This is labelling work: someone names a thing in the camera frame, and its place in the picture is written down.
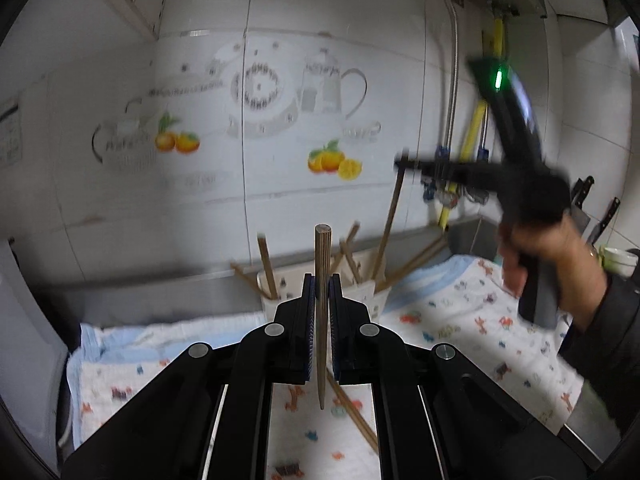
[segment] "white basket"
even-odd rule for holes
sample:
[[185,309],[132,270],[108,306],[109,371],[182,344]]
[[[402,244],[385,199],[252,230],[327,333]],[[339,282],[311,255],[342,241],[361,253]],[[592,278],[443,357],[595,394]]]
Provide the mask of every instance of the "white basket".
[[[378,250],[375,248],[353,253],[353,261],[358,266],[361,276],[369,275],[377,252]],[[384,280],[385,264],[386,261],[383,258],[380,270],[376,277],[378,282]],[[262,298],[262,308],[264,309],[264,315],[268,322],[273,321],[276,315],[276,308],[279,304],[284,301],[300,297],[302,294],[302,285],[305,281],[305,274],[313,274],[315,272],[316,266],[313,262],[274,269],[273,277],[278,290],[278,299],[267,300],[264,297]],[[367,280],[366,282],[358,285],[353,279],[353,273],[351,272],[349,264],[344,257],[338,266],[337,272],[340,274],[342,296],[349,300],[364,303],[369,311],[369,318],[373,322],[377,321],[385,307],[386,298],[389,295],[390,288],[374,295],[376,280]],[[258,273],[258,286],[261,286],[262,290],[269,290],[269,285],[267,284],[267,279],[263,270]]]

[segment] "orange fruit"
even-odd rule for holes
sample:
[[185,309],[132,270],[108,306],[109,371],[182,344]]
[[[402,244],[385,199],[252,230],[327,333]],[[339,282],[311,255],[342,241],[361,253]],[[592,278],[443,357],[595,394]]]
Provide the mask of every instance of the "orange fruit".
[[322,173],[324,171],[322,169],[322,158],[320,156],[314,158],[309,157],[306,164],[313,173]]
[[175,146],[176,135],[173,132],[163,132],[156,135],[156,148],[161,152],[170,152]]
[[362,173],[362,163],[353,158],[345,158],[338,168],[338,176],[343,180],[354,180]]
[[175,149],[180,153],[193,153],[200,147],[200,137],[193,132],[182,132],[175,139]]
[[318,158],[321,161],[323,170],[327,173],[335,173],[340,168],[345,156],[343,152],[322,152]]

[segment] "silver screw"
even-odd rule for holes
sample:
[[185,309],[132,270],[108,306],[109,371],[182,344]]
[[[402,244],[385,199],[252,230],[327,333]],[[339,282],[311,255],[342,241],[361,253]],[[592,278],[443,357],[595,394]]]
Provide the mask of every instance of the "silver screw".
[[189,347],[189,355],[194,359],[204,357],[209,352],[209,347],[204,343],[196,343]]
[[380,333],[380,329],[372,323],[365,323],[360,327],[360,333],[367,337],[373,337]]
[[449,359],[453,359],[455,357],[456,349],[451,345],[440,345],[436,348],[436,355],[440,359],[448,361]]
[[284,327],[280,323],[269,323],[264,327],[264,333],[276,337],[284,332]]

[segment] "label sticker on wall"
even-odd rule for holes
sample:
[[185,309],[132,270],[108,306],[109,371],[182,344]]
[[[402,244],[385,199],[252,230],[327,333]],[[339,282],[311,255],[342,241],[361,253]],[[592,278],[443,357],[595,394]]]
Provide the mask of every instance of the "label sticker on wall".
[[22,158],[18,99],[0,105],[0,170]]

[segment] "black sleeve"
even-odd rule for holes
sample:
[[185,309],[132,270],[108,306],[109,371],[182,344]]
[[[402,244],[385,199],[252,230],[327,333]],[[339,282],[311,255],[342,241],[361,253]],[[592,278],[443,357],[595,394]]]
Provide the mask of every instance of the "black sleeve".
[[560,355],[587,379],[625,433],[640,410],[640,293],[609,275],[607,293],[586,332],[572,326]]

